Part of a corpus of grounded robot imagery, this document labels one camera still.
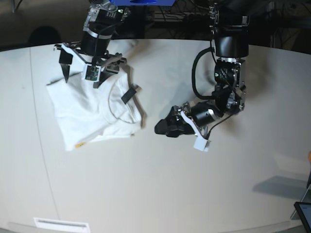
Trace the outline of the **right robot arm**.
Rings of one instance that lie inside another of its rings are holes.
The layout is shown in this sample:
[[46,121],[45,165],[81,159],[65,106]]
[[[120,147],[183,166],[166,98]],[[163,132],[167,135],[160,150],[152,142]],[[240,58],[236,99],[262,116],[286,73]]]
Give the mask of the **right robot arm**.
[[54,47],[60,50],[59,64],[66,83],[69,82],[70,66],[75,59],[82,65],[82,78],[93,82],[93,87],[97,89],[109,77],[118,74],[121,66],[127,63],[122,53],[110,54],[108,45],[116,28],[131,11],[109,0],[91,0],[89,3],[82,39],[56,44]]

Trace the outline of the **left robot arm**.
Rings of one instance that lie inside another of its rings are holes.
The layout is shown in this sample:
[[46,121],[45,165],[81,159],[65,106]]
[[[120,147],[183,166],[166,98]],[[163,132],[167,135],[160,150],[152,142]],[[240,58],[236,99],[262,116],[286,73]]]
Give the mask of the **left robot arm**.
[[[213,39],[209,48],[200,51],[191,68],[191,86],[200,100],[194,106],[173,106],[154,128],[156,134],[177,138],[181,135],[202,136],[208,140],[212,130],[245,108],[245,57],[249,54],[248,25],[250,16],[213,3],[209,6]],[[199,60],[211,53],[215,63],[214,90],[202,95],[196,86]]]

